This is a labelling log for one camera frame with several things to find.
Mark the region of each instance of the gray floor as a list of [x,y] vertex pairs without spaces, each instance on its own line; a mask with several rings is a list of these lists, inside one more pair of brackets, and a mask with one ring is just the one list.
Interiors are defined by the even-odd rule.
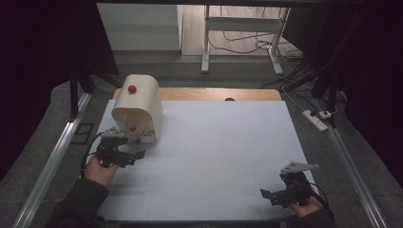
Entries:
[[[172,53],[115,52],[115,59],[123,80],[130,73],[144,73],[155,77],[161,87],[233,87],[260,88],[263,83],[273,82],[275,76],[267,56],[214,56],[210,61],[210,72],[201,74],[201,57],[180,56]],[[285,73],[297,63],[282,63]],[[108,83],[94,77],[97,93],[114,89]],[[278,89],[279,84],[265,88]],[[295,90],[298,95],[310,99],[308,89]],[[290,93],[302,107],[311,108],[305,99]],[[301,115],[301,110],[281,93],[286,101],[293,124],[308,162],[318,162],[321,168],[314,171],[314,178],[326,192],[336,215],[338,227],[373,227],[362,207],[359,196],[349,183],[349,177],[339,161],[336,150],[327,132],[318,132]],[[0,183],[0,227],[11,227],[20,212],[29,192],[39,177],[43,166],[57,143],[69,117],[68,84],[53,90],[51,105],[43,121],[32,135],[25,150],[9,173]],[[389,227],[403,227],[403,191],[393,179],[388,169],[346,119],[340,100],[336,114],[337,130],[351,152],[355,166],[371,190]],[[100,115],[93,115],[96,122]],[[48,219],[52,207],[59,202],[74,183],[77,167],[84,146],[74,145],[68,150],[61,167],[55,175],[45,199],[40,206],[31,227],[42,227]]]

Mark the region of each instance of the sleeve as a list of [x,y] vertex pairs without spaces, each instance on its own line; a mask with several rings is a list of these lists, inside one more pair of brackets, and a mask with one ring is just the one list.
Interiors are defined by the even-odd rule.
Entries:
[[316,211],[306,217],[292,219],[289,223],[291,228],[336,228],[335,222],[324,210]]
[[101,184],[78,179],[67,196],[56,205],[46,227],[97,227],[103,222],[97,211],[109,195]]

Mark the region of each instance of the white tabletop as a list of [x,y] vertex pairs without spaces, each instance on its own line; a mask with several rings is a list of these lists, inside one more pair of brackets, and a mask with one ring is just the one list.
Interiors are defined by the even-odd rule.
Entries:
[[[117,127],[110,114],[114,103],[109,101],[98,132]],[[260,188],[285,189],[280,168],[306,163],[285,102],[163,101],[160,138],[142,146],[144,159],[118,170],[99,210],[106,220],[266,220],[293,215],[260,194]],[[305,174],[314,182],[310,172]]]

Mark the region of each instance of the hand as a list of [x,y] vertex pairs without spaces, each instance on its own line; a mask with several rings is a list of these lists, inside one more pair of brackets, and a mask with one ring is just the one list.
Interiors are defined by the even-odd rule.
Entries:
[[292,203],[288,205],[297,215],[297,217],[302,218],[306,217],[315,211],[323,209],[323,205],[315,198],[310,197],[308,199],[308,203],[304,206],[299,206],[297,203]]
[[101,185],[107,187],[115,176],[119,164],[113,164],[108,168],[101,166],[101,161],[96,155],[92,155],[89,162],[86,164],[85,178],[88,180],[96,181]]

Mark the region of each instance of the red button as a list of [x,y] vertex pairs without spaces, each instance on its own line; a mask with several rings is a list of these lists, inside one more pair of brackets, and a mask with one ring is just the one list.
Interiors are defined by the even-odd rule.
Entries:
[[128,92],[129,92],[130,94],[136,93],[136,92],[137,92],[137,87],[134,86],[134,85],[129,86],[129,87],[128,87]]

